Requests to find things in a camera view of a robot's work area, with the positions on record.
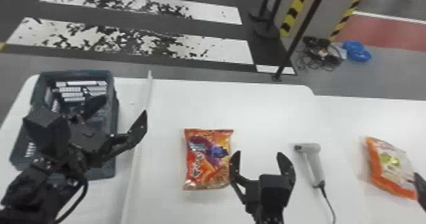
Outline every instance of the black cable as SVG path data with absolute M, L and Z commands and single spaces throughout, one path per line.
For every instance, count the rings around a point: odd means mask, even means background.
M 317 186 L 317 188 L 319 188 L 321 190 L 321 193 L 323 194 L 323 197 L 327 201 L 328 207 L 330 208 L 330 211 L 332 212 L 332 216 L 333 216 L 332 224 L 336 224 L 336 213 L 334 212 L 334 209 L 333 209 L 332 205 L 330 204 L 330 200 L 328 200 L 327 194 L 325 193 L 325 182 L 322 181 Z
M 89 188 L 89 183 L 87 182 L 87 178 L 84 175 L 82 175 L 79 181 L 83 182 L 83 192 L 80 194 L 80 197 L 72 204 L 72 206 L 62 216 L 60 216 L 58 219 L 55 220 L 55 224 L 59 224 L 65 218 L 67 218 L 86 196 L 87 190 Z
M 323 69 L 327 72 L 332 72 L 336 69 L 337 66 L 339 66 L 342 61 L 342 54 L 340 51 L 334 46 L 334 45 L 328 45 L 327 52 L 330 54 L 328 48 L 334 49 L 339 57 L 328 55 L 326 57 L 321 57 L 318 53 L 321 49 L 318 46 L 310 45 L 307 46 L 305 43 L 304 49 L 298 51 L 299 52 L 299 58 L 297 59 L 296 63 L 299 68 L 299 70 L 306 70 L 307 67 L 313 70 Z

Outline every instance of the white stripe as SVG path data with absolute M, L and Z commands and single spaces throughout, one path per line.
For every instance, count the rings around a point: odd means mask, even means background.
M 394 20 L 394 21 L 401 21 L 401 22 L 408 22 L 408 23 L 419 23 L 419 24 L 426 25 L 426 21 L 415 20 L 413 18 L 402 18 L 402 17 L 389 16 L 389 15 L 379 15 L 376 13 L 368 13 L 368 12 L 362 12 L 362 11 L 355 11 L 354 15 L 361 15 L 361 16 L 367 16 L 367 17 L 373 17 L 373 18 L 383 18 L 386 20 Z
M 181 0 L 40 0 L 45 3 L 108 10 L 170 15 L 181 18 L 241 25 L 238 8 Z
M 8 44 L 253 64 L 244 40 L 24 18 Z
M 278 67 L 268 65 L 256 65 L 256 69 L 258 72 L 275 73 L 278 70 Z M 281 74 L 296 75 L 296 71 L 293 67 L 284 67 L 284 70 Z

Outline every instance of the hazard stripe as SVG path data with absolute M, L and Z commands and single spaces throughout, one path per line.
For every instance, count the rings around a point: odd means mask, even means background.
M 290 34 L 290 29 L 296 24 L 297 15 L 303 10 L 303 4 L 305 1 L 306 0 L 293 0 L 286 17 L 284 18 L 283 24 L 281 25 L 281 36 L 288 36 Z
M 351 6 L 349 7 L 349 9 L 347 9 L 345 11 L 345 13 L 343 13 L 342 15 L 342 19 L 340 19 L 339 23 L 336 25 L 336 27 L 334 28 L 329 40 L 334 41 L 337 37 L 337 35 L 339 34 L 339 32 L 345 27 L 346 22 L 348 21 L 348 19 L 352 16 L 352 14 L 354 13 L 354 11 L 356 10 L 356 8 L 359 6 L 360 2 L 362 0 L 354 0 L 351 4 Z

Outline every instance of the chip bag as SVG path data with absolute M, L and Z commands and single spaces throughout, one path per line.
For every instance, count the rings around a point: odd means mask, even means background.
M 186 181 L 184 190 L 219 189 L 229 184 L 232 129 L 185 129 Z
M 401 197 L 416 199 L 414 171 L 405 151 L 383 140 L 366 137 L 371 180 Z

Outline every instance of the blue object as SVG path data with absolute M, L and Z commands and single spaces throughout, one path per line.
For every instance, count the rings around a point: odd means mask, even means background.
M 343 42 L 343 49 L 347 51 L 347 56 L 357 62 L 367 62 L 371 59 L 371 54 L 364 49 L 364 46 L 358 41 Z

